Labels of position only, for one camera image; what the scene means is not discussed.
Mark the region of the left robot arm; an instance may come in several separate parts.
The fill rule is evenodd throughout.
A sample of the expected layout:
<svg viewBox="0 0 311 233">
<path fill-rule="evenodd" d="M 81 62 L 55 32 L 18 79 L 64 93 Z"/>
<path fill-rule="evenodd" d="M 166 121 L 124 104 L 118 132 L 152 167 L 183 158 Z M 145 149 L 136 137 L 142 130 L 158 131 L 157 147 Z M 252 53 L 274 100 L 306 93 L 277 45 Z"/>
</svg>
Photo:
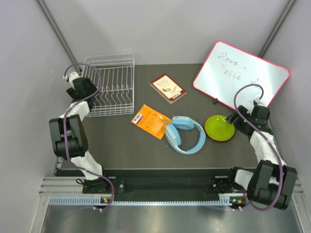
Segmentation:
<svg viewBox="0 0 311 233">
<path fill-rule="evenodd" d="M 65 80 L 70 83 L 67 93 L 72 98 L 68 110 L 58 118 L 49 121 L 52 148 L 57 157 L 69 161 L 85 176 L 77 179 L 83 185 L 83 193 L 95 194 L 109 191 L 110 180 L 105 170 L 88 151 L 88 140 L 82 121 L 94 106 L 97 88 L 88 78 L 73 72 Z"/>
</svg>

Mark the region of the lime green plate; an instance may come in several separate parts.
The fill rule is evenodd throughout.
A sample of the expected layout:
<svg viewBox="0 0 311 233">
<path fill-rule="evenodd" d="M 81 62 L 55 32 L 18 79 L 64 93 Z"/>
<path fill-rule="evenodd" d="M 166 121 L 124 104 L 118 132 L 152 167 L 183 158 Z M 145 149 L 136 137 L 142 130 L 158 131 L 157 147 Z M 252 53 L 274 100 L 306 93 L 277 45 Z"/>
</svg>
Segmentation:
<svg viewBox="0 0 311 233">
<path fill-rule="evenodd" d="M 229 124 L 223 115 L 210 116 L 204 125 L 206 134 L 235 134 L 235 126 Z"/>
</svg>

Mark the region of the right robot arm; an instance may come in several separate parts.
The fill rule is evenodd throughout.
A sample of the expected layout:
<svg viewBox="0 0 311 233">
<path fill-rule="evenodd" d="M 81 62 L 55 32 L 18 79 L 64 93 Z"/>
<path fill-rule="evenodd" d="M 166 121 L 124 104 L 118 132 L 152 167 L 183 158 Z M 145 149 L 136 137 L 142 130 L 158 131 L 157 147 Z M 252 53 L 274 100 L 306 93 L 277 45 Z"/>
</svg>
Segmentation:
<svg viewBox="0 0 311 233">
<path fill-rule="evenodd" d="M 280 158 L 273 131 L 267 123 L 269 116 L 269 108 L 255 104 L 252 111 L 240 105 L 226 118 L 248 137 L 258 161 L 254 172 L 241 167 L 231 168 L 226 184 L 232 192 L 243 188 L 251 202 L 285 210 L 292 197 L 297 171 Z"/>
</svg>

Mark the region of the orange plate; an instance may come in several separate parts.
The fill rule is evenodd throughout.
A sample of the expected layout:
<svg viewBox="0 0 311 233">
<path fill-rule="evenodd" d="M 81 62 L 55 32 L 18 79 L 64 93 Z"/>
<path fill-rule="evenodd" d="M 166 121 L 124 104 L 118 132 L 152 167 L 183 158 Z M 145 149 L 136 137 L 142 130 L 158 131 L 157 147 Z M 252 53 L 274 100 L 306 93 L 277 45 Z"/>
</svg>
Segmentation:
<svg viewBox="0 0 311 233">
<path fill-rule="evenodd" d="M 227 142 L 232 139 L 233 134 L 207 134 L 207 136 L 216 142 Z"/>
</svg>

